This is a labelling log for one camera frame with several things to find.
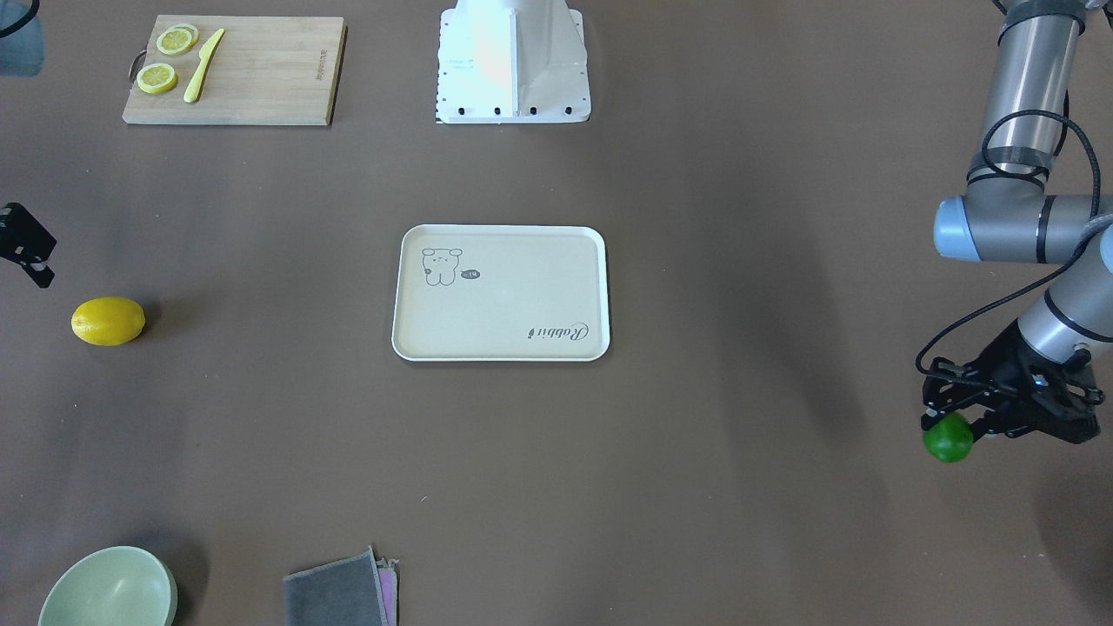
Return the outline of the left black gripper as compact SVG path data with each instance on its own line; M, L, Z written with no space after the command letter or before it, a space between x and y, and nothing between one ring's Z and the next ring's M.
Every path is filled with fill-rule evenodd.
M923 380L920 431L971 407L984 415L971 423L974 443L982 437L1016 439L1038 432L1066 443L1086 443L1101 432L1096 407L1105 400L1090 361L1089 344L1054 362L1026 343L1018 323L989 342L974 362L933 359Z

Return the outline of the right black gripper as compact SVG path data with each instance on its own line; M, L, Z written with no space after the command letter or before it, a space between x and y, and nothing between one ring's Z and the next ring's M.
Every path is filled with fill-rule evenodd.
M1 256L24 267L38 288L49 288L55 272L48 261L58 241L20 203L1 209Z

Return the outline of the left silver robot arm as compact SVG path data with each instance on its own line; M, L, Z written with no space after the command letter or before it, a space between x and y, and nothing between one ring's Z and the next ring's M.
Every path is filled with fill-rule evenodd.
M982 437L1097 436L1106 395L1092 364L1110 352L1110 194L1096 151L1068 116L1070 71L1090 13L1109 1L999 1L996 67L966 189L940 202L937 252L967 262L1046 264L1020 288L1040 297L965 363L923 374L923 446L965 458Z

